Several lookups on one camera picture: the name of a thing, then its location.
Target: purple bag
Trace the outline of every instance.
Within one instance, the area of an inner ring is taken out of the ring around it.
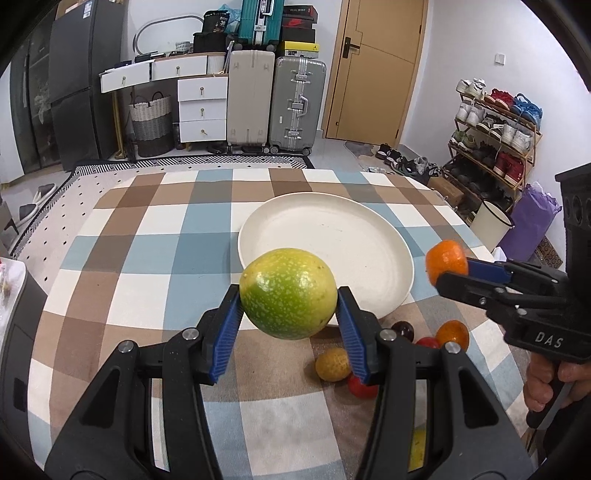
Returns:
[[[507,258],[528,261],[561,210],[556,199],[544,193],[539,183],[528,183],[511,214],[515,228],[509,230],[499,243]]]

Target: human hand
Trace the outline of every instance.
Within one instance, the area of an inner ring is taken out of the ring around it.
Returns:
[[[542,411],[554,394],[549,385],[554,378],[554,364],[546,357],[532,353],[526,376],[523,386],[525,404],[532,411]],[[562,362],[558,368],[558,379],[565,383],[575,382],[560,406],[565,408],[591,393],[591,363],[577,365]]]

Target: red sneaker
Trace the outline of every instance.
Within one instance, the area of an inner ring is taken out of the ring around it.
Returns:
[[[497,90],[496,88],[492,89],[490,95],[484,97],[484,101],[500,108],[504,108],[505,110],[510,110],[514,103],[513,96],[510,93]]]
[[[507,154],[505,152],[501,152],[496,157],[496,163],[493,168],[493,171],[501,178],[505,178],[505,174],[509,169],[509,161],[507,160]]]
[[[505,180],[512,186],[517,187],[521,182],[524,174],[524,166],[519,158],[513,155],[506,154],[506,159],[509,164]]]

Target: small yellow fruit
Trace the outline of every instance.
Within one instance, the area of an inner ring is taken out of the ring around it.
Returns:
[[[421,468],[425,462],[425,448],[427,446],[427,431],[425,428],[415,429],[413,432],[413,444],[410,447],[410,461],[408,471],[412,472]]]
[[[330,348],[316,359],[316,373],[322,380],[338,382],[351,373],[349,357],[344,348]]]

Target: plaid tablecloth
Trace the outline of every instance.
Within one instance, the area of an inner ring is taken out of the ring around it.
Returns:
[[[40,466],[115,346],[124,339],[140,345],[166,341],[217,307],[242,271],[241,225],[266,200],[292,192],[351,198],[396,227],[413,255],[415,280],[385,324],[407,320],[420,338],[447,320],[463,321],[471,332],[470,358],[519,434],[525,432],[522,375],[499,327],[482,311],[439,297],[427,280],[425,253],[441,239],[491,260],[434,192],[405,177],[376,173],[202,170],[122,182],[98,201],[73,241],[47,299],[31,360],[28,418]],[[339,341],[332,327],[290,342],[242,322],[226,374],[215,387],[202,388],[225,478],[354,476],[374,402],[353,397],[345,382],[321,382],[313,366],[319,353]],[[155,458],[166,468],[158,384],[152,396]]]

